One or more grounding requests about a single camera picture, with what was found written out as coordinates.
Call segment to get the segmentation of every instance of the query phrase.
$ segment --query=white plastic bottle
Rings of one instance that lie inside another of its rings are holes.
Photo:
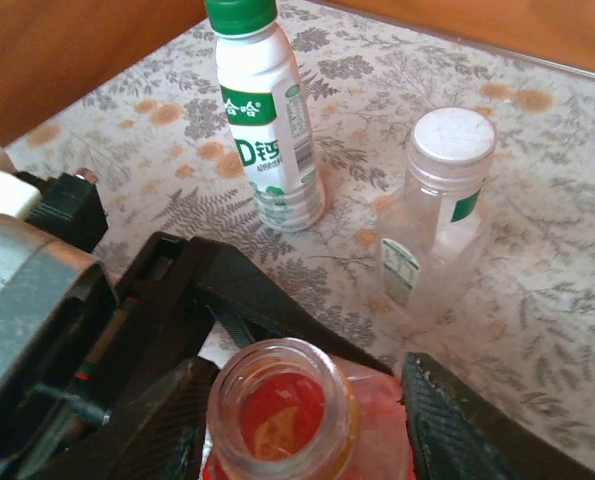
[[[321,217],[301,76],[277,25],[275,0],[205,0],[218,40],[217,76],[235,145],[261,220],[294,232]]]
[[[480,191],[492,163],[490,122],[440,108],[415,125],[404,186],[377,218],[377,263],[388,296],[410,320],[434,320],[466,291],[491,219]]]

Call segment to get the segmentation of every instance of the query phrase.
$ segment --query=white bottle cap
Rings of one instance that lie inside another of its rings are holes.
[[[408,168],[439,190],[477,186],[488,175],[495,144],[495,129],[483,115],[467,108],[439,108],[415,125]]]

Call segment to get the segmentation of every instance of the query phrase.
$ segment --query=table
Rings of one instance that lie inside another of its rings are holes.
[[[156,230],[239,247],[315,317],[395,370],[426,351],[595,469],[595,82],[301,0],[281,25],[308,90],[329,208],[279,234],[258,221],[220,104],[206,22],[8,152],[19,168],[99,176],[121,273]],[[402,184],[416,118],[443,105],[490,117],[494,229],[473,287],[432,323],[401,321],[377,289],[375,214]],[[206,354],[234,347],[218,328]]]

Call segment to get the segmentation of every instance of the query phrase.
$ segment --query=green bottle cap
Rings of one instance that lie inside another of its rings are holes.
[[[208,20],[219,35],[253,33],[277,18],[275,0],[204,0]]]

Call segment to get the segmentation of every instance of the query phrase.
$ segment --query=screw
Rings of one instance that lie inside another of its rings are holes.
[[[77,171],[75,172],[75,176],[77,178],[81,178],[82,180],[86,180],[88,183],[94,185],[97,183],[97,181],[99,180],[99,177],[97,177],[97,175],[95,174],[95,172],[93,172],[92,170],[88,169],[88,168],[78,168]]]

